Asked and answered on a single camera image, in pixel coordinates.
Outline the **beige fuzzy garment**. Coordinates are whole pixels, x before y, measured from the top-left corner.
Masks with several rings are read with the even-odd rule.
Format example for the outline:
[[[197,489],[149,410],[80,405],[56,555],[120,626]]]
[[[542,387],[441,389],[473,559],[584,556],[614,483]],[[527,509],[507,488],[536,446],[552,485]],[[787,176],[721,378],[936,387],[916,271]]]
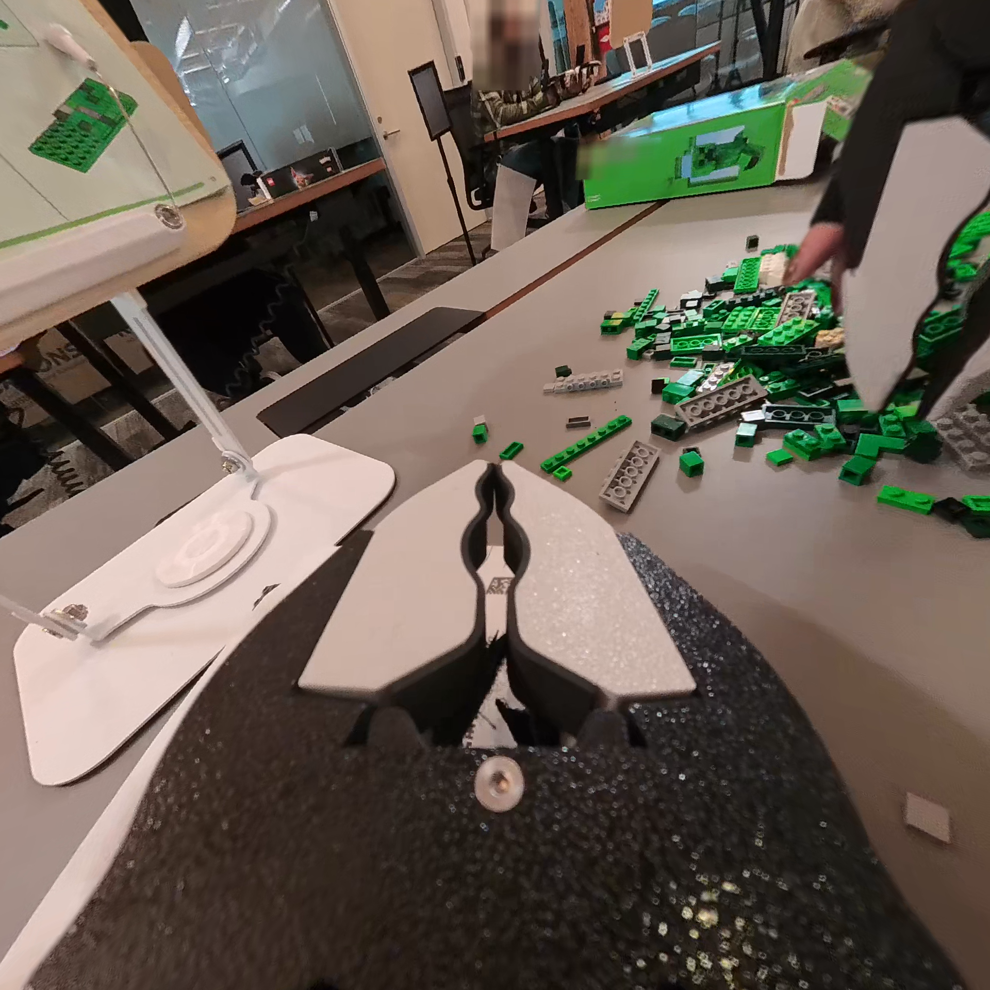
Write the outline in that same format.
[[[810,68],[813,48],[891,15],[902,1],[800,1],[790,31],[784,73]]]

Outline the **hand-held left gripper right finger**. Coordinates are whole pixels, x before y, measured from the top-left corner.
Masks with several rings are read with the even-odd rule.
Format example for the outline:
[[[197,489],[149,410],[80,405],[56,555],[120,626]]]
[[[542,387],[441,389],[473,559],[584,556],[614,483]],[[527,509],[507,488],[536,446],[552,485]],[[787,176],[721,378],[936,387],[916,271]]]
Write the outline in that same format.
[[[588,505],[518,464],[499,469],[514,580],[507,661],[516,697],[561,734],[597,710],[685,698],[696,682],[618,535]]]

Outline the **black office chair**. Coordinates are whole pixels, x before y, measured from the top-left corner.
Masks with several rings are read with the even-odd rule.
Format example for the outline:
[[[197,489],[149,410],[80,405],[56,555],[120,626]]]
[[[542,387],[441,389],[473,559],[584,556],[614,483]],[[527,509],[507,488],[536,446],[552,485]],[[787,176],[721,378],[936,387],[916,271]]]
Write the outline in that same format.
[[[496,142],[485,142],[485,131],[477,130],[472,111],[472,85],[465,82],[441,93],[450,118],[450,130],[464,171],[469,207],[490,210],[494,205],[498,151]]]

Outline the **grey holed plate brick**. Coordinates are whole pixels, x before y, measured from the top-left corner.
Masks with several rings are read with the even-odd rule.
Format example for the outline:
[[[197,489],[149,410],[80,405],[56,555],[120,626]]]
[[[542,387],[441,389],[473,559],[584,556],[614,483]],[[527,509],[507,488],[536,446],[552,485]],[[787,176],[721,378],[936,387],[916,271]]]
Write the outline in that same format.
[[[631,513],[661,457],[654,445],[633,440],[617,459],[599,491],[599,500],[623,514]]]
[[[766,389],[748,375],[686,399],[676,405],[675,415],[688,431],[706,430],[761,406],[767,398]]]

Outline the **wooden top table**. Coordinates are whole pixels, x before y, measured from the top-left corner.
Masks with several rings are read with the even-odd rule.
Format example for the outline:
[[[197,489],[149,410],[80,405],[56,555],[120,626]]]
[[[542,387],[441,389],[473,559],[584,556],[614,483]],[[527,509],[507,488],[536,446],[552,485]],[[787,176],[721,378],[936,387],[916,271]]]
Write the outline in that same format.
[[[270,202],[266,202],[266,204],[253,207],[237,216],[230,236],[234,237],[244,234],[250,229],[268,224],[293,211],[300,210],[303,206],[318,203],[330,195],[349,189],[360,182],[364,182],[386,171],[386,168],[385,159],[378,156],[359,166],[342,170],[332,177],[321,179],[301,189],[287,193]],[[364,247],[355,238],[353,231],[346,223],[340,222],[337,224],[337,227],[340,232],[343,254],[353,268],[354,275],[372,314],[375,315],[377,320],[388,317],[390,315],[388,304],[367,261]]]
[[[607,82],[590,87],[579,96],[564,100],[561,105],[541,112],[522,122],[493,130],[486,134],[484,143],[508,141],[514,138],[536,140],[545,134],[554,134],[567,123],[577,121],[587,124],[594,130],[601,120],[602,112],[618,101],[631,99],[654,89],[667,80],[686,79],[688,85],[697,75],[696,68],[709,56],[719,55],[722,42],[716,41],[701,45],[689,51],[650,65],[637,72],[626,72]]]

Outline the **beige book stand board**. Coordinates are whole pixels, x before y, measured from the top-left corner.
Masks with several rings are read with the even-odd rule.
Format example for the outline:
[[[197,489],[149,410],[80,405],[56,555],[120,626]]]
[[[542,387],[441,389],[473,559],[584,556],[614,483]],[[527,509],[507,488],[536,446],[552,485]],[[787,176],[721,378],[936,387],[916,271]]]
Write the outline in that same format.
[[[54,181],[40,160],[43,194],[67,192],[58,219],[32,219],[2,236],[2,353],[113,298],[211,254],[233,230],[236,197],[209,136],[166,56],[108,34],[96,62],[105,81],[139,100],[124,130],[86,175]]]

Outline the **black floor sign stand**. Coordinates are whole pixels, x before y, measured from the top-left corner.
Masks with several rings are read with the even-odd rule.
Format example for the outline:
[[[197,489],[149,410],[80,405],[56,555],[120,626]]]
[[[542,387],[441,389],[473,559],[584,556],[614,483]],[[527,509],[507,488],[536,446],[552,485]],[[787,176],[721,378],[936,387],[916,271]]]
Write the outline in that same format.
[[[477,257],[465,223],[463,208],[455,190],[450,162],[442,144],[443,137],[452,132],[452,120],[448,107],[444,102],[438,69],[433,61],[429,61],[409,70],[408,75],[427,128],[428,136],[439,152],[444,176],[447,180],[468,257],[471,264],[476,266]]]

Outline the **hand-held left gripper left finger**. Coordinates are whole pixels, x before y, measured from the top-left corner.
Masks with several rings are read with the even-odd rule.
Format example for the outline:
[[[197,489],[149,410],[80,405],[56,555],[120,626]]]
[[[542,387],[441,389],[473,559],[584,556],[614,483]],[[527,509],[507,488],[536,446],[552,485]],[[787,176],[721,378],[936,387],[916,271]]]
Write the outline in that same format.
[[[301,690],[400,708],[436,745],[461,744],[498,666],[478,569],[499,479],[494,464],[472,461],[377,525]]]

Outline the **pile of green toy bricks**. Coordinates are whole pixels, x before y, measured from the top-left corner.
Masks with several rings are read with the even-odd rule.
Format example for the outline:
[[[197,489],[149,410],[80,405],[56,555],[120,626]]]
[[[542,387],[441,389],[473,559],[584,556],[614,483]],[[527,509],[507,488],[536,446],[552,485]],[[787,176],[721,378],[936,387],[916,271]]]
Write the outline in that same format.
[[[605,311],[600,334],[624,342],[625,366],[617,367],[624,371],[624,383],[628,370],[659,365],[659,371],[650,372],[650,397],[658,401],[659,411],[650,420],[649,436],[631,442],[641,440],[658,449],[658,441],[679,442],[679,474],[687,481],[700,480],[706,458],[699,445],[689,441],[715,427],[688,431],[675,407],[752,375],[766,389],[767,400],[716,427],[732,427],[738,452],[750,452],[769,438],[764,460],[774,471],[836,459],[837,480],[862,488],[873,481],[885,456],[901,456],[914,464],[934,464],[943,455],[953,458],[934,420],[923,420],[919,410],[935,358],[959,337],[967,315],[964,305],[948,301],[988,273],[986,258],[972,261],[987,236],[988,212],[982,212],[955,240],[946,265],[947,284],[923,321],[912,370],[879,412],[863,406],[853,385],[846,341],[832,351],[813,347],[820,329],[843,327],[826,279],[816,275],[791,286],[781,283],[787,263],[797,254],[796,244],[774,245],[758,254],[757,237],[749,237],[742,260],[707,279],[702,290],[685,292],[671,306],[661,303],[659,291],[651,288],[625,309]],[[599,371],[603,370],[557,365],[550,382]]]

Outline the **grey square tile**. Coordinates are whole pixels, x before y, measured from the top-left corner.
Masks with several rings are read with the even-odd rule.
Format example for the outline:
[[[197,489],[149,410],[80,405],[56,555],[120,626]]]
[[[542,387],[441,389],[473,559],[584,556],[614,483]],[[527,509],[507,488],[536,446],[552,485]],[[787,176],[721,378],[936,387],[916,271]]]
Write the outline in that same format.
[[[942,845],[951,844],[951,817],[946,807],[909,791],[905,795],[903,811],[906,827]]]

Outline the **building instruction sheet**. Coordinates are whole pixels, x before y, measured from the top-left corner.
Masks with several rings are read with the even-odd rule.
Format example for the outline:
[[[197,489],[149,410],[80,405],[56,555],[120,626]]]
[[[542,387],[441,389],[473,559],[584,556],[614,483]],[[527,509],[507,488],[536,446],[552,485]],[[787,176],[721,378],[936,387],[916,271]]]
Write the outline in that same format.
[[[3,250],[232,189],[208,142],[95,2],[1,3]]]

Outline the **long grey holed plate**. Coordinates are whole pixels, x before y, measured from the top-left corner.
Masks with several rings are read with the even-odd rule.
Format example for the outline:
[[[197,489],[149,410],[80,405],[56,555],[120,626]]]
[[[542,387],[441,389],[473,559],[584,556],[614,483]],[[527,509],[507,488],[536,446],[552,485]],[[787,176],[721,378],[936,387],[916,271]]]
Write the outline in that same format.
[[[542,387],[543,395],[603,391],[622,387],[624,371],[621,368],[599,372],[572,373],[558,376]]]

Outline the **green cardboard box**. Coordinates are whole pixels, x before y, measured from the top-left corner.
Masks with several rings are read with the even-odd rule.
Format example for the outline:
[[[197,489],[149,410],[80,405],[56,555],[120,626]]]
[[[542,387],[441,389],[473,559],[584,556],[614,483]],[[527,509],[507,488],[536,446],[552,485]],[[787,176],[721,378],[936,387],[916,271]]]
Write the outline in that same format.
[[[841,143],[873,72],[843,58],[669,107],[578,158],[589,210],[768,187],[809,177],[822,142]]]

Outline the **white panel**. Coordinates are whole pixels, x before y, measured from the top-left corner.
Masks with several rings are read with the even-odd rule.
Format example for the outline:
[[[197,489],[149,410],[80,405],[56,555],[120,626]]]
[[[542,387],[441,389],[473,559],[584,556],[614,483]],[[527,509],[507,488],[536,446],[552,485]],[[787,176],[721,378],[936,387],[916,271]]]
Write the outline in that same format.
[[[526,236],[530,206],[538,182],[531,176],[500,164],[491,218],[491,248],[501,253]]]

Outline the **dark printed box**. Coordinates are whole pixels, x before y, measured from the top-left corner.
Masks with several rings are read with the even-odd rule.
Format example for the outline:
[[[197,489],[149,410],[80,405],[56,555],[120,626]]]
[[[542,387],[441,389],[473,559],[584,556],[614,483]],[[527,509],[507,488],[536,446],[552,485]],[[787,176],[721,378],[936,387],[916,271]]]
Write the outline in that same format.
[[[340,160],[330,148],[298,159],[288,166],[266,171],[259,178],[259,186],[272,200],[310,188],[340,174]]]

